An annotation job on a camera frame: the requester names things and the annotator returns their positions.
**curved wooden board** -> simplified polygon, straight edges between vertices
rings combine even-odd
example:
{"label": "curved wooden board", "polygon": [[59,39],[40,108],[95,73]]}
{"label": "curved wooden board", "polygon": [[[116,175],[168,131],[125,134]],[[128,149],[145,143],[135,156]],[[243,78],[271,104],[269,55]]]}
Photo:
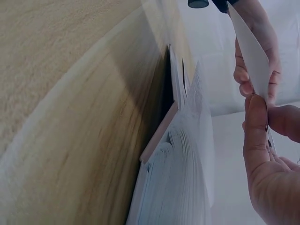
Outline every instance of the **curved wooden board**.
{"label": "curved wooden board", "polygon": [[[37,14],[34,22],[39,23],[44,14],[41,21],[53,29],[11,31],[12,38],[5,39],[11,45],[1,46],[7,54],[17,49],[1,62],[1,222],[123,224],[138,158],[159,122],[167,43],[187,44],[183,28],[166,20],[179,18],[178,10],[164,12],[153,0],[91,4],[96,22],[84,22],[75,19],[81,12],[78,3],[28,1],[39,6],[28,11],[25,5],[13,5],[15,1],[1,4],[9,12],[1,15],[7,21],[22,11],[20,22],[26,25],[26,16]],[[177,7],[169,0],[163,4]],[[55,10],[47,14],[50,6],[56,6],[59,15],[77,10],[64,20],[54,16]],[[99,11],[105,16],[98,17]],[[119,13],[123,16],[115,19]],[[57,31],[56,36],[52,26],[70,21],[73,26],[65,24],[70,30]],[[105,29],[100,32],[98,26]],[[168,39],[170,29],[174,40]],[[47,34],[55,38],[38,42]],[[30,41],[15,49],[29,37],[35,48]],[[48,45],[59,37],[64,40],[61,45]],[[100,39],[84,53],[95,38]],[[176,49],[179,60],[187,58],[186,48]]]}

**white paper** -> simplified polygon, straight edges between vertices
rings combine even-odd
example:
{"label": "white paper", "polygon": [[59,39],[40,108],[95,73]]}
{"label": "white paper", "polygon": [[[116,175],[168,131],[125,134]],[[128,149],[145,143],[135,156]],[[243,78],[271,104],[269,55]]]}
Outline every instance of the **white paper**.
{"label": "white paper", "polygon": [[171,76],[174,100],[178,102],[178,109],[182,109],[184,106],[187,95],[183,85],[183,71],[180,69],[177,58],[174,54],[172,46],[169,45],[170,61],[171,61]]}
{"label": "white paper", "polygon": [[[229,3],[228,9],[254,91],[263,97],[267,103],[269,97],[269,80],[272,73],[268,57],[249,27]],[[276,151],[269,126],[267,126],[267,133],[272,148]]]}
{"label": "white paper", "polygon": [[201,76],[197,64],[186,104],[145,164],[147,178],[141,202],[139,207],[134,204],[138,216],[136,220],[128,217],[133,218],[127,221],[128,225],[211,224],[213,134]]}

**skin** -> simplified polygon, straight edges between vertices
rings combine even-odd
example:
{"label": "skin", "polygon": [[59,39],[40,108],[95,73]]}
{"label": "skin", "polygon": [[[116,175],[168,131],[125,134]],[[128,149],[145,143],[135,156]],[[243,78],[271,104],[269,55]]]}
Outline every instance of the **skin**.
{"label": "skin", "polygon": [[[268,225],[300,224],[300,167],[268,153],[266,103],[258,95],[245,101],[243,155],[251,203]],[[269,109],[269,125],[300,143],[300,109],[287,105]]]}
{"label": "skin", "polygon": [[[268,103],[273,105],[281,80],[281,64],[276,33],[258,0],[239,0],[233,7],[251,29],[269,59],[271,72]],[[235,81],[240,84],[240,93],[247,97],[254,93],[254,90],[237,40],[235,41],[235,60],[236,67],[233,76]]]}

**white wall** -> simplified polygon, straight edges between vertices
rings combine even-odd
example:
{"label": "white wall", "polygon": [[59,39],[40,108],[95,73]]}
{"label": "white wall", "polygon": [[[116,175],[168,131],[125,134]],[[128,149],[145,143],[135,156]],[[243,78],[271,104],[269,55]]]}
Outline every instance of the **white wall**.
{"label": "white wall", "polygon": [[[244,98],[233,79],[235,34],[230,18],[210,1],[203,9],[188,7],[178,0],[195,61],[200,61],[208,84],[213,115],[243,111]],[[300,1],[261,0],[279,39],[283,82],[278,103],[299,100],[300,96]]]}

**stack of paper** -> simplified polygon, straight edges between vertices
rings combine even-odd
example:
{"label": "stack of paper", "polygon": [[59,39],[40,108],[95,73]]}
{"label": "stack of paper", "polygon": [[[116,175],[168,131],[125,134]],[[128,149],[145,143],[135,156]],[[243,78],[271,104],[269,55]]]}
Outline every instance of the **stack of paper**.
{"label": "stack of paper", "polygon": [[213,137],[200,65],[190,86],[171,46],[170,58],[174,104],[141,156],[128,225],[210,224]]}

